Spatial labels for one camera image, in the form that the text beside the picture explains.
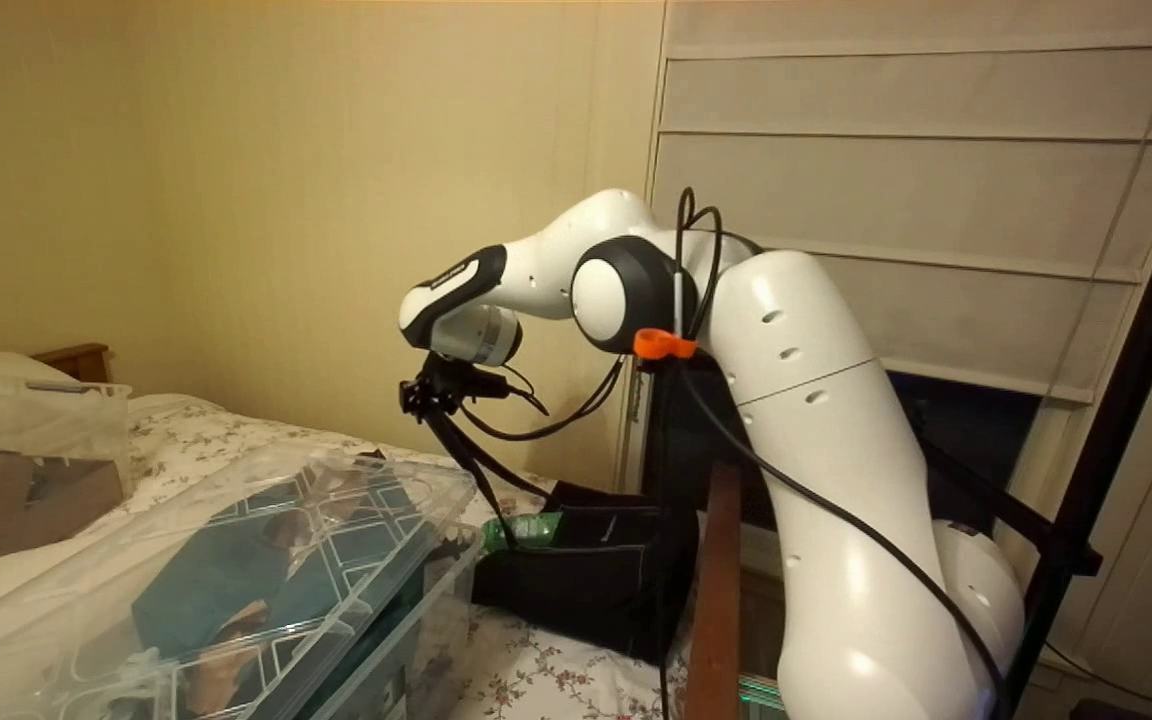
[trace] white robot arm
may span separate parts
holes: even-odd
[[[504,365],[522,349],[511,312],[571,314],[595,349],[628,351],[640,329],[685,331],[710,284],[698,342],[721,365],[751,451],[878,527],[956,599],[1004,667],[1021,641],[1021,591],[983,536],[931,525],[921,442],[813,254],[710,232],[680,238],[637,194],[595,190],[546,232],[414,289],[401,329],[438,356]],[[775,474],[764,474],[783,558],[775,683],[792,714],[990,714],[990,663],[952,613],[891,547]]]

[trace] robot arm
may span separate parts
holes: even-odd
[[[522,349],[511,312],[571,314],[595,349],[628,351],[640,329],[680,329],[711,269],[721,277],[700,349],[721,365],[751,451],[881,527],[959,599],[1004,663],[1021,634],[1021,591],[994,544],[931,525],[921,442],[813,254],[756,254],[700,232],[676,245],[640,198],[599,190],[546,232],[414,289],[401,323],[416,349],[472,365],[504,365]],[[979,655],[907,566],[771,474],[769,496],[783,558],[775,683],[792,714],[983,714],[994,683]]]

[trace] bed sheet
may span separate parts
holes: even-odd
[[[175,501],[192,482],[217,479],[228,465],[268,447],[383,451],[421,510],[448,510],[448,496],[460,491],[460,510],[439,525],[477,527],[488,519],[488,504],[467,491],[472,479],[448,456],[257,421],[198,395],[135,395],[130,413],[135,496],[66,544],[0,557],[0,599],[70,557],[119,536],[135,515]],[[477,609],[472,623],[472,648],[448,650],[448,670],[466,676],[466,690],[448,714],[661,714],[661,676],[653,663],[527,629],[488,609]]]

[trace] bed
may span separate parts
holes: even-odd
[[[35,361],[75,381],[111,381],[103,342],[35,351]],[[217,482],[222,474],[226,482],[226,467],[251,451],[383,456],[414,504],[438,510],[444,532],[467,532],[488,519],[485,501],[467,491],[472,482],[444,456],[257,421],[198,395],[132,395],[130,428],[135,491],[70,539],[0,557],[0,641],[29,623],[29,609],[17,603],[25,586],[59,575],[80,553],[111,557],[115,547],[135,547],[130,532],[143,527],[143,515],[198,491],[199,479]],[[472,631],[460,631],[458,645],[444,648],[448,676],[460,676],[448,714],[661,714],[661,670],[653,663],[485,609],[477,609],[467,623]]]

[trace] wooden bed frame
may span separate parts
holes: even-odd
[[[108,383],[108,342],[66,342],[34,351],[35,361]],[[741,479],[721,465],[710,482],[710,525],[698,573],[698,619],[690,641],[690,683],[680,714],[737,720],[741,714]]]

